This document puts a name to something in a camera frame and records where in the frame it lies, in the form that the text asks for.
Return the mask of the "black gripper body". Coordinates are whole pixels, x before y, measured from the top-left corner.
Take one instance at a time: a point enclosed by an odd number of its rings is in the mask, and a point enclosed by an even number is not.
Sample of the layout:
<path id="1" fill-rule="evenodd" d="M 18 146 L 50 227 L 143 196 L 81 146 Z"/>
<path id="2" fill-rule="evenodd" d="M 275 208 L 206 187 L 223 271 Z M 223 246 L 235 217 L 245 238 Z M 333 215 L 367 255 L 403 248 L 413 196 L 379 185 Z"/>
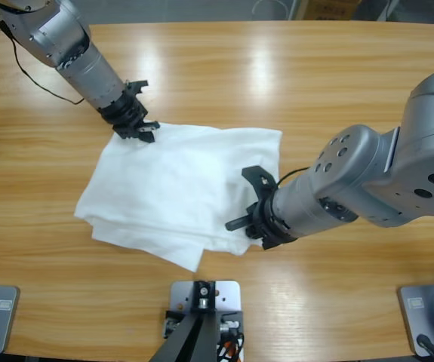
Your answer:
<path id="1" fill-rule="evenodd" d="M 157 121 L 145 122 L 148 112 L 134 94 L 126 90 L 114 102 L 105 108 L 99 108 L 102 118 L 114 128 L 126 128 L 129 131 L 128 139 L 139 139 L 140 130 L 157 130 Z"/>
<path id="2" fill-rule="evenodd" d="M 262 241 L 264 250 L 296 241 L 297 238 L 285 231 L 284 224 L 272 210 L 274 189 L 264 198 L 259 198 L 246 211 L 250 222 L 245 226 L 245 234 L 254 240 Z"/>

